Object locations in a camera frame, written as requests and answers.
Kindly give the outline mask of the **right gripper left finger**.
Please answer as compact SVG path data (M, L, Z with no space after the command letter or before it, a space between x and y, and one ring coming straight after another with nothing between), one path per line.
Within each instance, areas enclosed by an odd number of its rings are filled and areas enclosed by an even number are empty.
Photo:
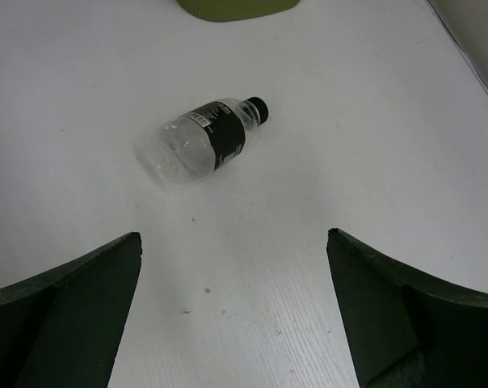
M106 387L141 270L141 236L0 289L0 387Z

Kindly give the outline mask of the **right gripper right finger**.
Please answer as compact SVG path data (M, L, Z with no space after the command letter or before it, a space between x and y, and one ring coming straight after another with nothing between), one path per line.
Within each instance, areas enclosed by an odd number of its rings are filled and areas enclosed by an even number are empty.
M488 387L488 293L334 228L327 255L361 387Z

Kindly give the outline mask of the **black label small bottle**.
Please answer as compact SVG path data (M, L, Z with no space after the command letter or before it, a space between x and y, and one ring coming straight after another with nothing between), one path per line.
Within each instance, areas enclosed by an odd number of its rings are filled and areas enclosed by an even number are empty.
M136 156L158 182L194 183L241 154L268 117L256 96L213 100L142 133Z

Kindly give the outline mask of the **green plastic waste bin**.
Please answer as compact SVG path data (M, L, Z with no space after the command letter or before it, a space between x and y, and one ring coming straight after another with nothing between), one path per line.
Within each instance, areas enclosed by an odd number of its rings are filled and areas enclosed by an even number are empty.
M299 2L300 0L177 0L188 14L214 23L274 15L292 9Z

